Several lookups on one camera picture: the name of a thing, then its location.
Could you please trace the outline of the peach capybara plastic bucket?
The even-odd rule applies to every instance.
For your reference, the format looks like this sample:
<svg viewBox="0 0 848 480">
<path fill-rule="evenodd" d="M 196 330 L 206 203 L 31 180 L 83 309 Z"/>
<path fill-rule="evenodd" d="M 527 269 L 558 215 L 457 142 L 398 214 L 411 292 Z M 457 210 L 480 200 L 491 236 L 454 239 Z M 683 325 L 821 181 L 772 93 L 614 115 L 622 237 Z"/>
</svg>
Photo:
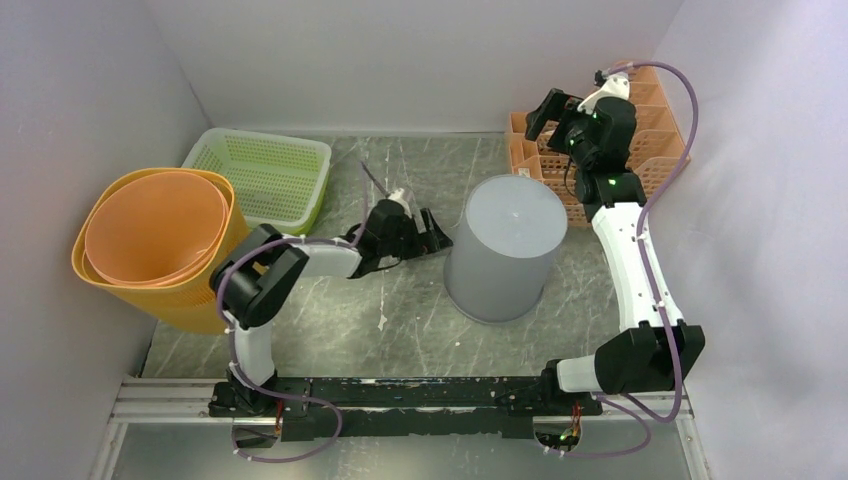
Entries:
<svg viewBox="0 0 848 480">
<path fill-rule="evenodd" d="M 212 255 L 228 210 L 219 188 L 196 173 L 146 175 L 96 209 L 84 234 L 85 254 L 111 284 L 168 285 Z"/>
</svg>

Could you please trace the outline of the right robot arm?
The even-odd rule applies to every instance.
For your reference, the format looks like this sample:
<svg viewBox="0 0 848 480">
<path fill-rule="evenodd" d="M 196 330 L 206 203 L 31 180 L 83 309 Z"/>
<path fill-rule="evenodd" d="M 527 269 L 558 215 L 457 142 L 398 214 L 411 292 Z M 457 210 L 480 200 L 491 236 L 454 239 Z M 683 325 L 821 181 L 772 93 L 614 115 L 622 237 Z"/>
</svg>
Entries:
<svg viewBox="0 0 848 480">
<path fill-rule="evenodd" d="M 618 334 L 591 355 L 559 361 L 557 376 L 541 385 L 540 402 L 553 414 L 573 406 L 578 392 L 679 393 L 705 346 L 703 329 L 686 323 L 670 295 L 647 225 L 648 198 L 627 165 L 636 113 L 625 94 L 598 93 L 584 105 L 552 89 L 526 116 L 528 140 L 556 125 L 548 146 L 576 169 L 574 192 L 602 244 L 619 307 Z"/>
</svg>

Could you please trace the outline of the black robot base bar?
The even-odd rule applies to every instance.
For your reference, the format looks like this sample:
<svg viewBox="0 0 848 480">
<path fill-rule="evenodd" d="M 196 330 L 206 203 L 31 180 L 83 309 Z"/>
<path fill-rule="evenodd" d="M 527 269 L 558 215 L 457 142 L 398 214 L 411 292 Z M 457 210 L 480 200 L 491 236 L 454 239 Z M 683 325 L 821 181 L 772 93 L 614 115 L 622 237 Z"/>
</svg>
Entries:
<svg viewBox="0 0 848 480">
<path fill-rule="evenodd" d="M 531 439 L 541 418 L 598 416 L 588 393 L 565 393 L 549 371 L 495 377 L 277 377 L 284 394 L 263 412 L 238 408 L 227 380 L 214 386 L 212 418 L 281 442 L 340 437 L 498 434 Z"/>
</svg>

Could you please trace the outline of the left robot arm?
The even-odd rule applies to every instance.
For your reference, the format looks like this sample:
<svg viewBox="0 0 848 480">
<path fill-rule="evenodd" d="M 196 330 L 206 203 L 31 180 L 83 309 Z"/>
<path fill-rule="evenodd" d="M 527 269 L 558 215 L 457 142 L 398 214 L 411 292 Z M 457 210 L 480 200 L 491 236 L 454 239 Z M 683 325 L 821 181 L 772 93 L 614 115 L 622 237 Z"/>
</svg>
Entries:
<svg viewBox="0 0 848 480">
<path fill-rule="evenodd" d="M 276 393 L 272 323 L 303 277 L 359 279 L 384 270 L 384 261 L 440 253 L 453 245 L 427 208 L 384 198 L 344 235 L 315 238 L 256 227 L 213 271 L 209 286 L 225 323 L 230 361 L 227 385 L 236 407 L 261 416 L 284 394 Z"/>
</svg>

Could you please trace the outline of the grey plastic bucket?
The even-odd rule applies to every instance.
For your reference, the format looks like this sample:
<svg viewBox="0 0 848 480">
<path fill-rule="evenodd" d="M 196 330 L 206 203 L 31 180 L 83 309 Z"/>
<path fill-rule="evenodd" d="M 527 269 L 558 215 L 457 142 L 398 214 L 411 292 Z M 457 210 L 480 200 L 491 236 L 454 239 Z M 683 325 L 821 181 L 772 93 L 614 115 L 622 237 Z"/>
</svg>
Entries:
<svg viewBox="0 0 848 480">
<path fill-rule="evenodd" d="M 499 175 L 470 194 L 444 266 L 455 307 L 485 324 L 504 324 L 540 301 L 568 229 L 560 199 L 543 183 Z"/>
</svg>

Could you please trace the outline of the yellow slotted waste basket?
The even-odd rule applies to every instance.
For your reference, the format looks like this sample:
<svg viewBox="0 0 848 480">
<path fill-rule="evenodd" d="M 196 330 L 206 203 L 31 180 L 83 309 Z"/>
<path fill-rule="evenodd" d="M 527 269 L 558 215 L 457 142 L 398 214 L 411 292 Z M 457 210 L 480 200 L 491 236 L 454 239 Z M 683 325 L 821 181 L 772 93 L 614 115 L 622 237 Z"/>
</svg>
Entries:
<svg viewBox="0 0 848 480">
<path fill-rule="evenodd" d="M 186 170 L 211 181 L 223 193 L 229 205 L 223 233 L 214 246 L 214 252 L 204 259 L 200 268 L 186 278 L 164 286 L 121 286 L 104 280 L 92 267 L 85 254 L 84 234 L 94 212 L 119 188 L 130 181 L 154 173 Z M 221 263 L 248 234 L 246 220 L 236 201 L 235 191 L 223 176 L 204 170 L 184 168 L 148 168 L 126 174 L 112 183 L 96 201 L 75 240 L 71 265 L 76 275 L 85 283 L 104 290 L 154 318 L 190 333 L 213 334 L 223 332 L 224 326 L 215 312 L 215 295 L 209 286 L 210 277 Z"/>
</svg>

